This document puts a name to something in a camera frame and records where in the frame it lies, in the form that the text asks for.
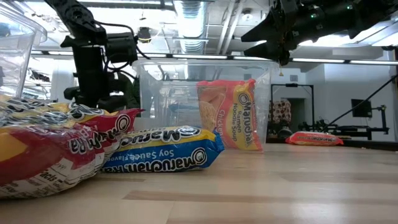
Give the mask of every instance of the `instant noodle packet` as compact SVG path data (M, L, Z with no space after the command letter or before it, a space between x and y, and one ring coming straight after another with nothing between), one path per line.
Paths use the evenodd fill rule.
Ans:
M343 140L325 133L314 133L308 131L299 131L287 138L286 143L302 146L335 146L344 144Z
M125 134L105 172L180 172L209 167L224 150L216 133L190 126Z
M257 135L254 79L198 82L202 125L220 134L226 148L262 150Z
M0 95L0 198L44 197L94 176L139 112Z

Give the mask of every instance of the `ramen noodle package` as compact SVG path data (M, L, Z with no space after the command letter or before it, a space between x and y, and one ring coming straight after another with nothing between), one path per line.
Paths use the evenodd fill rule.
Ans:
M180 172L209 167L224 150L220 136L189 126L125 134L105 172Z
M221 135L226 148L262 150L257 135L255 80L198 82L203 128Z
M343 144L343 141L332 134L299 131L287 138L286 143L303 146L335 146Z
M139 112L0 95L0 198L44 197L94 176Z

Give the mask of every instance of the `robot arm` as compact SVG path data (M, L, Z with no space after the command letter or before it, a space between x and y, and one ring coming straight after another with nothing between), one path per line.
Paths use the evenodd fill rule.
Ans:
M66 36L61 47L72 47L79 87L67 88L66 99L109 112L127 105L124 96L110 96L113 91L123 91L125 80L115 80L114 72L122 68L108 68L109 63L124 62L125 66L137 60L134 33L108 34L101 22L76 0L45 0L59 15L73 38Z
M285 65L299 43L343 30L353 39L388 18L397 6L398 0L276 0L266 19L241 37L243 42L267 42L244 54Z

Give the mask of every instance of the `plastic container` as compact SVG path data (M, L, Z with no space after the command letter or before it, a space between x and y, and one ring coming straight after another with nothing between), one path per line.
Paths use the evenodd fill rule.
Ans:
M46 40L42 26L0 1L0 94L21 97L32 46Z
M190 125L203 127L197 83L206 80L255 79L254 101L257 132L265 143L272 74L275 62L250 60L140 60L133 63L139 76L141 106L146 111L136 129Z

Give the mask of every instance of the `wooden table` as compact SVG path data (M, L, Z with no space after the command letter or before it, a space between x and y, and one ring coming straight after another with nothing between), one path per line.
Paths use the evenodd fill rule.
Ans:
M0 223L398 223L398 154L268 144L207 170L100 174L53 197L0 202Z

